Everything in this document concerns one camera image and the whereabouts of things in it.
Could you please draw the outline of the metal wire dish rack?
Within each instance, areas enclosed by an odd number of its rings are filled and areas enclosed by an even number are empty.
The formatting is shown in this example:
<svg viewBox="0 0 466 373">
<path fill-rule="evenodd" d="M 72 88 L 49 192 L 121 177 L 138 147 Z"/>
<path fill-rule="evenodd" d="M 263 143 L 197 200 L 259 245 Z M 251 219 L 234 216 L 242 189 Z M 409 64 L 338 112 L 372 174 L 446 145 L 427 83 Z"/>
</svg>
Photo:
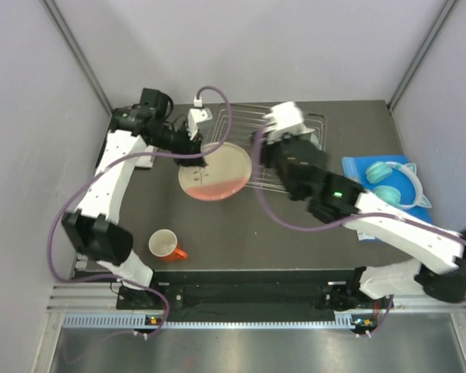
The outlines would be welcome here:
<svg viewBox="0 0 466 373">
<path fill-rule="evenodd" d="M 246 150 L 252 151 L 251 134 L 261 128 L 263 116 L 270 112 L 274 103 L 269 105 L 254 105 L 247 103 L 233 103 L 231 105 L 232 125 L 227 141 Z M 304 111 L 304 124 L 314 128 L 318 135 L 322 150 L 325 150 L 327 122 L 324 115 Z M 206 129 L 204 142 L 206 144 L 220 141 L 227 130 L 228 110 L 224 103 L 219 104 L 213 113 L 214 124 Z M 247 186 L 277 193 L 286 193 L 281 182 L 272 173 L 259 169 L 259 173 L 251 175 Z"/>
</svg>

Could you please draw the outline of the green ceramic bowl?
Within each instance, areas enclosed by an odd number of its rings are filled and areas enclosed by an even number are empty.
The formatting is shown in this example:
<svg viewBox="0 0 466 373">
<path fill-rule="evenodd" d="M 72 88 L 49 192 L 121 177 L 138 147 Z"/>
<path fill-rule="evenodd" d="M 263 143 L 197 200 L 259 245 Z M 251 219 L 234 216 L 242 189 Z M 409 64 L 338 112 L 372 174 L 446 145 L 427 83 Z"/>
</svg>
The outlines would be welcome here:
<svg viewBox="0 0 466 373">
<path fill-rule="evenodd" d="M 310 133 L 309 141 L 318 149 L 322 150 L 321 143 L 319 141 L 318 135 L 313 131 Z"/>
</svg>

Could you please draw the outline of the pink cream floral plate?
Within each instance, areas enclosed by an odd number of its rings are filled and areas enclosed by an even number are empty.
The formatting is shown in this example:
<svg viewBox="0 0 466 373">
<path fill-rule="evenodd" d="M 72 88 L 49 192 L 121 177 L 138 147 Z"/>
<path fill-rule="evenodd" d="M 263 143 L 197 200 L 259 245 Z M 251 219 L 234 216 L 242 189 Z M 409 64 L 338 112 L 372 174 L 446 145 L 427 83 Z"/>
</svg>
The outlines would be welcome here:
<svg viewBox="0 0 466 373">
<path fill-rule="evenodd" d="M 204 167 L 180 167 L 178 181 L 192 198 L 223 200 L 239 192 L 252 175 L 252 161 L 246 150 L 225 142 L 204 157 Z"/>
</svg>

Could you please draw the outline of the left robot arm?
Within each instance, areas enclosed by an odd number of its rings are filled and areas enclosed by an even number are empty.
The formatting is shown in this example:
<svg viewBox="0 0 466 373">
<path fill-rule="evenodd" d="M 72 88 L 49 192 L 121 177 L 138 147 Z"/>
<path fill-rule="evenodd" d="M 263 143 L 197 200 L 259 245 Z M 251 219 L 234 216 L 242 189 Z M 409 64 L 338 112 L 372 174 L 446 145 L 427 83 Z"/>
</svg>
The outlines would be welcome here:
<svg viewBox="0 0 466 373">
<path fill-rule="evenodd" d="M 209 120 L 200 96 L 180 128 L 170 124 L 172 99 L 157 89 L 143 89 L 139 103 L 113 110 L 104 149 L 90 185 L 73 212 L 61 224 L 76 253 L 96 261 L 134 289 L 134 299 L 144 308 L 160 301 L 160 289 L 151 283 L 153 271 L 133 250 L 133 236 L 119 225 L 120 208 L 131 175 L 140 159 L 156 150 L 179 155 L 180 166 L 204 166 L 201 156 L 201 122 Z"/>
</svg>

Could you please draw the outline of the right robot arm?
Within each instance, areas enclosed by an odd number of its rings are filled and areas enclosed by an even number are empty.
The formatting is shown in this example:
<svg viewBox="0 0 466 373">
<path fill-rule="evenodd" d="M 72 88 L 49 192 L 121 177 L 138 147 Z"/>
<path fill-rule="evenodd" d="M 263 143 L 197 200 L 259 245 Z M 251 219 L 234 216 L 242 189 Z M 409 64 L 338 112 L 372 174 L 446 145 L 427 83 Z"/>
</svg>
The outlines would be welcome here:
<svg viewBox="0 0 466 373">
<path fill-rule="evenodd" d="M 254 170 L 273 169 L 291 200 L 303 201 L 322 232 L 338 226 L 372 235 L 409 260 L 353 270 L 337 294 L 363 308 L 392 295 L 428 295 L 456 304 L 466 300 L 466 229 L 449 231 L 427 224 L 383 201 L 353 180 L 327 168 L 327 155 L 300 135 L 269 141 L 251 135 Z"/>
</svg>

